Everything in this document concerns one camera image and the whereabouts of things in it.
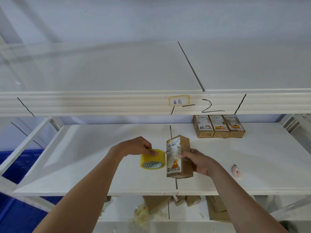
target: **white label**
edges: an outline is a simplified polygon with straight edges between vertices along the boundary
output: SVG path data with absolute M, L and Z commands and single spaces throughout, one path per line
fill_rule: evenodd
M 173 198 L 178 202 L 177 196 L 173 195 Z
M 230 130 L 245 131 L 242 124 L 238 122 L 238 117 L 236 115 L 224 115 L 228 120 L 227 124 Z
M 210 119 L 215 131 L 229 131 L 226 122 L 221 115 L 210 115 Z
M 200 131 L 213 131 L 213 127 L 211 124 L 208 115 L 196 115 L 197 125 Z
M 190 104 L 190 96 L 171 96 L 169 98 L 169 106 L 185 106 Z
M 181 172 L 181 159 L 179 158 L 181 154 L 180 137 L 169 140 L 166 145 L 166 150 L 168 151 L 166 173 Z

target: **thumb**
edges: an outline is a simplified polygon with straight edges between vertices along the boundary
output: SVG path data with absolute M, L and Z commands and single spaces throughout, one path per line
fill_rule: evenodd
M 191 153 L 190 151 L 183 151 L 179 157 L 180 158 L 187 157 L 187 158 L 189 158 L 189 159 L 191 159 L 193 161 L 193 158 L 195 157 L 195 154 Z
M 158 152 L 156 152 L 154 150 L 146 149 L 144 154 L 147 154 L 147 155 L 150 155 L 150 156 L 157 156 Z

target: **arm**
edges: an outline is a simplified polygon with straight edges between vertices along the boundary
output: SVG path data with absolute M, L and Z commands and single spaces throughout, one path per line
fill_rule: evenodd
M 112 179 L 128 154 L 157 155 L 142 137 L 113 146 L 103 160 L 79 181 L 41 221 L 34 233 L 91 233 L 105 203 Z
M 227 208 L 235 230 L 244 232 L 286 233 L 287 231 L 266 212 L 231 175 L 214 159 L 195 149 L 183 152 L 194 164 L 194 171 L 209 176 Z

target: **yellow tape roll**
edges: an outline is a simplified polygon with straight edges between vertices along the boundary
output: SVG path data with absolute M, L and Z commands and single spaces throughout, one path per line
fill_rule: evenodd
M 162 150 L 152 149 L 158 152 L 157 156 L 147 154 L 140 155 L 140 167 L 148 170 L 155 170 L 165 167 L 165 153 Z

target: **forearm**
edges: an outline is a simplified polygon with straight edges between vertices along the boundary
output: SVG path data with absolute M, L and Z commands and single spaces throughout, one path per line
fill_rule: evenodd
M 219 164 L 210 174 L 238 233 L 287 231 L 266 212 Z
M 122 157 L 119 150 L 112 147 L 103 160 L 62 198 L 34 232 L 91 233 Z

